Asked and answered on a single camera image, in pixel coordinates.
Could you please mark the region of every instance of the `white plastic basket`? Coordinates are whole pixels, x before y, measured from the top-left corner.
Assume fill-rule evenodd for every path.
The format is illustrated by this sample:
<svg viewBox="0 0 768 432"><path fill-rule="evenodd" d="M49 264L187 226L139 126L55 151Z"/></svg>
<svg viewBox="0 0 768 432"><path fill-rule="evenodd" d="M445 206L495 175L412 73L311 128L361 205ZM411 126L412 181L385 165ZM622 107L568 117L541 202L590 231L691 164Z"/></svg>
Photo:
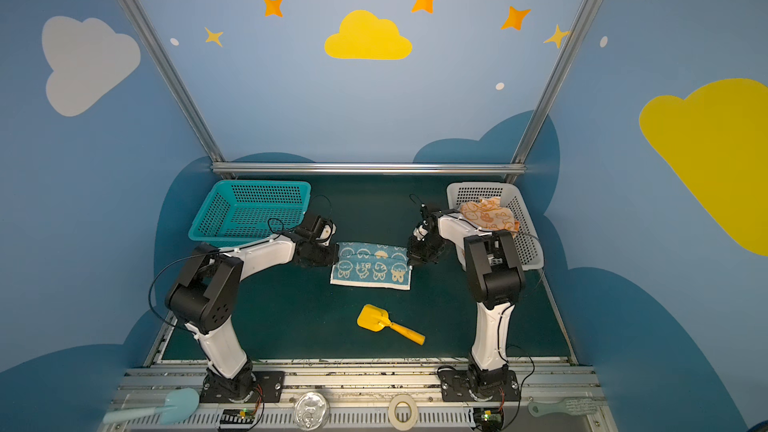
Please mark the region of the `white plastic basket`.
<svg viewBox="0 0 768 432"><path fill-rule="evenodd" d="M514 218L520 221L520 232L536 234L531 215L523 202L520 190L512 184L502 182L456 182L448 186L448 206L459 209L465 202L480 202L481 198L501 197L502 207L509 208ZM544 252L538 241L527 235L517 235L514 244L518 246L523 270L532 270L544 266ZM456 246L456 253L462 250Z"/></svg>

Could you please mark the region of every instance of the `blue towel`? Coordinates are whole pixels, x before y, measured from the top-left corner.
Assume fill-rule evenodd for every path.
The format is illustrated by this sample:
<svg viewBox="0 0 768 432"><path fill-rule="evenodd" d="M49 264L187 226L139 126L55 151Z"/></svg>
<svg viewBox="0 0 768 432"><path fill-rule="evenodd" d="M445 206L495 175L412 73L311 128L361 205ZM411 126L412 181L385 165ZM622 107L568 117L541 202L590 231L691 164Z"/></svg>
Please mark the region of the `blue towel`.
<svg viewBox="0 0 768 432"><path fill-rule="evenodd" d="M331 283L354 287L411 289L411 266L405 247L339 242L339 262L331 268Z"/></svg>

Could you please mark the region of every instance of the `orange and white cloth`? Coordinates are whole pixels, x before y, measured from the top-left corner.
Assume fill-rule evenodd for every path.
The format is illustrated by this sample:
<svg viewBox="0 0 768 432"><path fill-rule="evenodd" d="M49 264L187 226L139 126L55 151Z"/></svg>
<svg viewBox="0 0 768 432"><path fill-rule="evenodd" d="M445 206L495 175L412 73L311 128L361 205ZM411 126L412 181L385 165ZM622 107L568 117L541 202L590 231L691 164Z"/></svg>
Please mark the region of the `orange and white cloth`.
<svg viewBox="0 0 768 432"><path fill-rule="evenodd" d="M501 197L481 198L480 202L465 202L461 213L467 220L488 230L520 231L520 222L512 211L501 205Z"/></svg>

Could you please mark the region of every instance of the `robotic arm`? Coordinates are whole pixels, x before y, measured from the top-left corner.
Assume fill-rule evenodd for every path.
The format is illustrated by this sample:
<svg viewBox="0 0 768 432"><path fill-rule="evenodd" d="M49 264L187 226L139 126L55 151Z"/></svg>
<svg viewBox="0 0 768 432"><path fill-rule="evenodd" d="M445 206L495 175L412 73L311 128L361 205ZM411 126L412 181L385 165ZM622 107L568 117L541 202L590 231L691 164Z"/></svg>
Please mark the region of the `robotic arm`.
<svg viewBox="0 0 768 432"><path fill-rule="evenodd" d="M478 307L475 343L466 378L450 379L449 389L462 397L462 389L474 400L500 399L500 390L511 399L519 395L514 372L508 369L506 354L509 318L525 287L525 275L512 232L481 230L456 210L439 211L422 205L422 221L408 241L412 265L437 262L445 241L456 244L458 260L466 271L469 290Z"/></svg>
<svg viewBox="0 0 768 432"><path fill-rule="evenodd" d="M288 262L310 267L333 265L339 256L339 245L330 244L335 232L330 220L305 217L293 232L283 231L231 251L222 252L207 244L195 249L196 257L182 267L165 305L192 331L208 357L200 401L242 403L251 398L256 387L251 361L231 321L240 281Z"/></svg>

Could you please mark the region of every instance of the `yellow toy shovel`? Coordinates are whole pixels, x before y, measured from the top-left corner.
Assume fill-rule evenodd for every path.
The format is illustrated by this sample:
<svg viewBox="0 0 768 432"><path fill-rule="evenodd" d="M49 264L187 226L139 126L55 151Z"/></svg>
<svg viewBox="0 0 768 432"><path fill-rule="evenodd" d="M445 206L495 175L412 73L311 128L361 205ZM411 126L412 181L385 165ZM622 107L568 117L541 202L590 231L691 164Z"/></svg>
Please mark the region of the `yellow toy shovel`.
<svg viewBox="0 0 768 432"><path fill-rule="evenodd" d="M378 332L384 327L390 327L417 344L424 345L423 335L390 321L389 312L385 311L383 308L374 307L370 304L366 305L362 308L362 312L360 312L360 316L357 318L357 324L362 328L367 328L374 332Z"/></svg>

